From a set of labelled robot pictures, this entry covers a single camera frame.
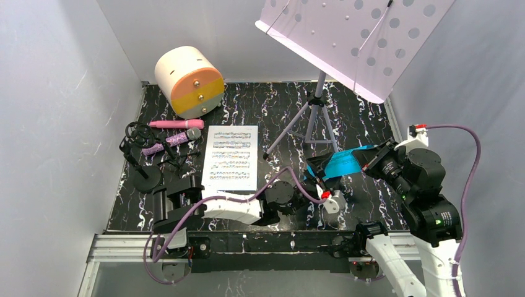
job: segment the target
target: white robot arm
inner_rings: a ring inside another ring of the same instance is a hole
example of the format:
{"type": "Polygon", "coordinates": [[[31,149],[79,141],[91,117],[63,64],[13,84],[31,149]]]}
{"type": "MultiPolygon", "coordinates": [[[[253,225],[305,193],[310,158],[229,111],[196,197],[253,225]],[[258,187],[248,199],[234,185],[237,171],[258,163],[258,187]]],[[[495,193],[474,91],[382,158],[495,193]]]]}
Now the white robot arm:
{"type": "Polygon", "coordinates": [[[438,247],[414,236],[421,257],[425,286],[417,279],[396,251],[388,235],[377,234],[367,238],[365,249],[383,269],[398,297],[455,296],[452,284],[452,258],[459,244],[455,239],[441,241],[438,247]]]}
{"type": "MultiPolygon", "coordinates": [[[[427,147],[426,125],[415,125],[400,144],[389,140],[353,153],[364,173],[384,179],[403,199],[402,213],[420,254],[425,286],[395,250],[381,223],[356,227],[357,249],[377,261],[399,297],[456,296],[452,267],[462,238],[461,223],[456,208],[440,194],[445,176],[441,159],[427,147]]],[[[461,273],[458,282],[464,294],[461,273]]]]}

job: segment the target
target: black platform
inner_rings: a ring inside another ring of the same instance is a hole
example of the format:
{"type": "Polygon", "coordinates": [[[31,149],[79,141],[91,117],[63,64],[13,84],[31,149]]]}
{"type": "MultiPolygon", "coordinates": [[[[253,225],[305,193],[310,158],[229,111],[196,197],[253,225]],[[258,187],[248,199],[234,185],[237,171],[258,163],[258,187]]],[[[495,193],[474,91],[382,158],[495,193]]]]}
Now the black platform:
{"type": "MultiPolygon", "coordinates": [[[[258,125],[259,147],[267,149],[280,131],[290,122],[306,100],[306,92],[315,90],[315,83],[248,83],[227,84],[225,97],[220,108],[202,117],[206,126],[210,125],[258,125]]],[[[324,96],[327,96],[328,111],[340,149],[351,149],[367,144],[380,144],[392,137],[383,105],[376,105],[357,99],[354,93],[339,83],[326,83],[324,96]]],[[[308,112],[303,115],[295,131],[305,133],[308,112]]],[[[175,114],[156,85],[146,89],[139,121],[175,119],[175,114]]],[[[172,136],[181,130],[164,129],[161,135],[172,136]]],[[[189,157],[183,169],[187,173],[201,174],[206,148],[207,128],[203,137],[195,142],[180,145],[177,152],[189,153],[200,150],[200,157],[189,157]]],[[[315,138],[323,138],[328,132],[323,121],[315,125],[315,138]]],[[[259,149],[258,186],[281,168],[291,165],[296,174],[305,167],[305,158],[330,152],[331,145],[302,145],[298,137],[288,135],[272,153],[269,161],[262,159],[259,149]]],[[[140,157],[141,164],[156,164],[165,154],[144,157],[138,149],[133,152],[140,157]]],[[[164,170],[173,170],[163,165],[164,170]]],[[[140,194],[133,189],[130,173],[126,165],[119,184],[115,206],[108,222],[107,231],[148,231],[152,224],[152,201],[150,195],[140,194]]],[[[282,180],[292,181],[289,175],[282,180]]],[[[242,223],[203,219],[199,224],[189,226],[188,230],[224,231],[300,231],[300,230],[352,230],[359,221],[381,220],[390,230],[406,229],[400,214],[400,203],[394,191],[382,181],[366,178],[361,173],[344,178],[346,208],[339,214],[328,215],[320,212],[317,205],[309,205],[292,217],[282,217],[281,222],[271,226],[248,226],[242,223]]]]}

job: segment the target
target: sheet music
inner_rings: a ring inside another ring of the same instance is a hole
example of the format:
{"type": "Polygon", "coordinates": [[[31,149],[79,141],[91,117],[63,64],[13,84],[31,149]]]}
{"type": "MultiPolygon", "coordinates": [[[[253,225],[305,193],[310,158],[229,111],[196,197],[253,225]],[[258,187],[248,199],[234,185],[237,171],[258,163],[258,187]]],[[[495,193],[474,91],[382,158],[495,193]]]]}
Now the sheet music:
{"type": "Polygon", "coordinates": [[[257,190],[257,126],[209,126],[202,185],[223,191],[257,190]]]}

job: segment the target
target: microphone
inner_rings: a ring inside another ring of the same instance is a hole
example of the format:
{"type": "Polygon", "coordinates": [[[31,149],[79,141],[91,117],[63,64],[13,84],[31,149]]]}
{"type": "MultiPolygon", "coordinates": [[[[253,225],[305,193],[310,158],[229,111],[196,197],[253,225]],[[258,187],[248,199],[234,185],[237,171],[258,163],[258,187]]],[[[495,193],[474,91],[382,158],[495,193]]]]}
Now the microphone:
{"type": "MultiPolygon", "coordinates": [[[[186,130],[185,132],[175,134],[171,137],[166,138],[166,141],[170,145],[170,147],[174,147],[178,144],[183,144],[185,142],[188,142],[190,140],[196,140],[201,136],[201,131],[198,128],[191,128],[186,130]]],[[[164,147],[162,144],[155,144],[152,147],[149,148],[143,148],[142,153],[145,156],[153,155],[154,153],[158,153],[164,150],[164,147]]]]}
{"type": "Polygon", "coordinates": [[[189,129],[199,128],[204,129],[204,121],[201,119],[188,119],[185,121],[152,121],[149,123],[152,128],[174,128],[174,129],[189,129]]]}

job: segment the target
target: blue cloth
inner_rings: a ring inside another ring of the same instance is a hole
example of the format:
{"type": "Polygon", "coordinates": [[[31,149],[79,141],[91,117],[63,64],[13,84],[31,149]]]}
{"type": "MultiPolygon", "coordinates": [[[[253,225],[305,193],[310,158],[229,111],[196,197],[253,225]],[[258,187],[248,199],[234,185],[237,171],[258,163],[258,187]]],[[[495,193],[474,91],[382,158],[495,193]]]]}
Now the blue cloth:
{"type": "MultiPolygon", "coordinates": [[[[343,150],[342,152],[335,153],[324,169],[324,174],[326,174],[326,176],[323,178],[323,180],[352,173],[358,173],[361,171],[361,167],[352,155],[352,151],[370,149],[372,147],[373,145],[366,145],[364,147],[351,148],[349,150],[343,150]]],[[[308,166],[308,172],[313,175],[313,171],[311,170],[310,166],[308,166]]]]}

